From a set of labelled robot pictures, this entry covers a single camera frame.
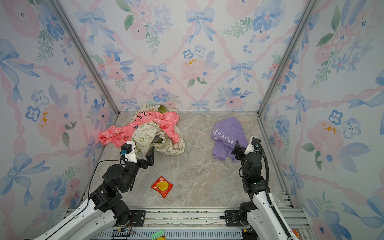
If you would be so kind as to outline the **purple cloth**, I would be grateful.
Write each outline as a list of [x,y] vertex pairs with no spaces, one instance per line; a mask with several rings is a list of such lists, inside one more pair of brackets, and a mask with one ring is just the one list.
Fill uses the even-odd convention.
[[249,141],[244,133],[243,126],[235,117],[217,123],[211,134],[215,147],[212,153],[214,159],[225,161],[227,158],[238,162],[232,154],[235,144],[239,141],[241,147],[246,148]]

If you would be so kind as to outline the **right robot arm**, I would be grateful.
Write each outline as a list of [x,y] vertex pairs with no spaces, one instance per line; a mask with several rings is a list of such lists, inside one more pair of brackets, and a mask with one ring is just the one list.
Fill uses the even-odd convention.
[[239,176],[249,202],[240,204],[237,211],[225,211],[221,219],[228,227],[246,227],[243,233],[255,240],[297,240],[269,188],[269,164],[261,140],[252,137],[246,148],[236,142],[232,151],[241,161]]

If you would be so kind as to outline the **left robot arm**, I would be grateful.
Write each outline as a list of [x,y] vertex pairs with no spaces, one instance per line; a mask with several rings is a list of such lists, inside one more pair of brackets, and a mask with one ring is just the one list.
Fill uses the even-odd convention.
[[121,231],[142,227],[146,211],[132,211],[123,201],[123,193],[130,192],[140,169],[154,164],[154,148],[145,159],[136,159],[133,144],[121,150],[123,164],[115,164],[103,175],[103,183],[59,224],[38,237],[39,240],[90,240],[106,229],[118,226]]

